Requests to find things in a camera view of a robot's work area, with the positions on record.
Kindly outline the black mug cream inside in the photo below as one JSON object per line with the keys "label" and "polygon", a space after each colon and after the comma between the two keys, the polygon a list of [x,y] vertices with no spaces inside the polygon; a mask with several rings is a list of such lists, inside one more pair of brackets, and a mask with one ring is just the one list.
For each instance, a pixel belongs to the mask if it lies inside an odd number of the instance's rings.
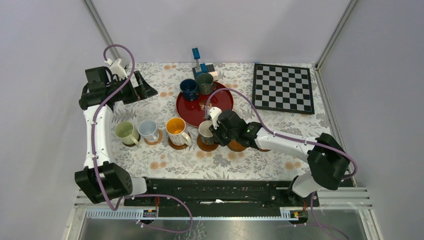
{"label": "black mug cream inside", "polygon": [[215,144],[214,135],[210,130],[211,126],[213,126],[213,122],[211,120],[205,120],[198,127],[200,140],[206,146]]}

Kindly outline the light blue mug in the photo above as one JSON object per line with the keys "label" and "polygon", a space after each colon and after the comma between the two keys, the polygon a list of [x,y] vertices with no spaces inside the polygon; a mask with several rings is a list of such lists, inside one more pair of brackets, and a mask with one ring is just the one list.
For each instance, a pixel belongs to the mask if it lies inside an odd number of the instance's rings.
{"label": "light blue mug", "polygon": [[160,134],[158,131],[158,126],[154,120],[143,120],[141,123],[139,123],[137,130],[148,143],[155,143],[159,140]]}

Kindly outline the light green mug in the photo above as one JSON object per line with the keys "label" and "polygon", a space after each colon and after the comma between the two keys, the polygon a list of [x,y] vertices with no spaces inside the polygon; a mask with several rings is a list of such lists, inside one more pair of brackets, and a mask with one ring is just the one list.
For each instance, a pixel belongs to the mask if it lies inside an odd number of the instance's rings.
{"label": "light green mug", "polygon": [[133,143],[131,136],[135,139],[140,136],[136,127],[129,121],[120,122],[115,128],[115,134],[122,143],[126,144]]}

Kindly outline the dark blue mug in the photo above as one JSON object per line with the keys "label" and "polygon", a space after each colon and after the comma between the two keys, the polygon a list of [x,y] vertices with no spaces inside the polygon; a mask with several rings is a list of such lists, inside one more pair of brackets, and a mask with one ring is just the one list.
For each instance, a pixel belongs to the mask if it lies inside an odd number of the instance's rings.
{"label": "dark blue mug", "polygon": [[179,85],[184,100],[192,102],[199,98],[198,85],[194,79],[185,79]]}

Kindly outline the patterned mug orange inside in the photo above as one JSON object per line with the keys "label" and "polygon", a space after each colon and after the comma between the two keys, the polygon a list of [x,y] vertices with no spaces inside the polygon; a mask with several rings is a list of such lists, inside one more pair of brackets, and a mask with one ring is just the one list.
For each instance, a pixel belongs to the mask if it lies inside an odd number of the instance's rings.
{"label": "patterned mug orange inside", "polygon": [[166,123],[166,131],[169,139],[175,146],[191,146],[192,138],[187,131],[186,122],[180,117],[171,118]]}

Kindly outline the light wooden coaster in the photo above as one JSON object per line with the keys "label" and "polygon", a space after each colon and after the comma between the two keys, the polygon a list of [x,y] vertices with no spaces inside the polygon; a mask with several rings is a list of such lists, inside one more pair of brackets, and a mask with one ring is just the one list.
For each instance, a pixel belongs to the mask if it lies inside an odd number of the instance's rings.
{"label": "light wooden coaster", "polygon": [[153,145],[157,145],[157,144],[159,144],[159,143],[162,141],[162,139],[163,139],[163,132],[159,129],[159,130],[158,130],[158,139],[157,139],[156,141],[154,141],[154,142],[149,142],[149,141],[147,141],[147,139],[145,138],[145,139],[144,139],[144,142],[145,142],[147,145],[153,146]]}

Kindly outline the dark green mug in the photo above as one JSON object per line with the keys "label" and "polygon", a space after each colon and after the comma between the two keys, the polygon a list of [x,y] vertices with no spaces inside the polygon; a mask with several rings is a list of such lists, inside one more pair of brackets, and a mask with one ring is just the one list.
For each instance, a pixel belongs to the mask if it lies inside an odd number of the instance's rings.
{"label": "dark green mug", "polygon": [[219,86],[210,73],[201,73],[195,79],[200,95],[209,95],[216,91]]}

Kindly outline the dark brown wooden coaster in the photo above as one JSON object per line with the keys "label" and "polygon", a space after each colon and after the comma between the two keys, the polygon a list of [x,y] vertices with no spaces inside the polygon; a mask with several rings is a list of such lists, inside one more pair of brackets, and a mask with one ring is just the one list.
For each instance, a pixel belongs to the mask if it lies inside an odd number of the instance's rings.
{"label": "dark brown wooden coaster", "polygon": [[127,144],[127,143],[124,143],[123,142],[123,145],[124,146],[126,146],[126,147],[134,147],[134,146],[138,146],[138,145],[141,144],[140,141],[141,141],[142,137],[140,135],[138,136],[137,139],[135,139],[132,135],[130,137],[131,137],[132,143],[131,144]]}

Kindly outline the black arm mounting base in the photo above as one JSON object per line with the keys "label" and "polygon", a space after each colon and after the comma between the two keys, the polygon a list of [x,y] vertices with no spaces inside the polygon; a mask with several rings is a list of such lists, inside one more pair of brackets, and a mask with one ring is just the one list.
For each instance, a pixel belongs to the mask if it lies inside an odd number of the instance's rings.
{"label": "black arm mounting base", "polygon": [[318,207],[315,196],[300,197],[290,181],[147,178],[144,197],[126,207],[153,207],[165,218],[279,217],[280,208]]}

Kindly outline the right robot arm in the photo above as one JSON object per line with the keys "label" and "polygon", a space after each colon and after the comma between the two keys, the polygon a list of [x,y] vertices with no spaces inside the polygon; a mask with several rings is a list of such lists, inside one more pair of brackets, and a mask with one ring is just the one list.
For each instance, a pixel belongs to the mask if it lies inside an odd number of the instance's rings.
{"label": "right robot arm", "polygon": [[286,193],[287,201],[293,206],[301,205],[311,193],[320,189],[337,190],[345,177],[349,161],[341,146],[327,133],[316,138],[272,133],[260,122],[247,123],[233,110],[222,111],[218,107],[207,111],[207,119],[212,121],[209,130],[221,146],[235,141],[244,148],[275,151],[308,164],[309,170],[296,176]]}

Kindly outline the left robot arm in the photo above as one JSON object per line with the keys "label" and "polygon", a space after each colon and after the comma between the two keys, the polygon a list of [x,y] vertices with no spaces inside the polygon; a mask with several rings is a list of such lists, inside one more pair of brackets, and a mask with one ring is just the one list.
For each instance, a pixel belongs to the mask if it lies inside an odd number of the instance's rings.
{"label": "left robot arm", "polygon": [[83,169],[75,172],[74,180],[88,199],[99,204],[109,200],[136,195],[144,206],[152,204],[155,192],[148,187],[146,178],[134,178],[115,163],[111,145],[111,123],[114,105],[117,102],[132,104],[157,95],[136,70],[137,86],[125,82],[125,77],[108,67],[100,66],[85,70],[87,84],[83,87],[78,101],[87,130],[87,150]]}

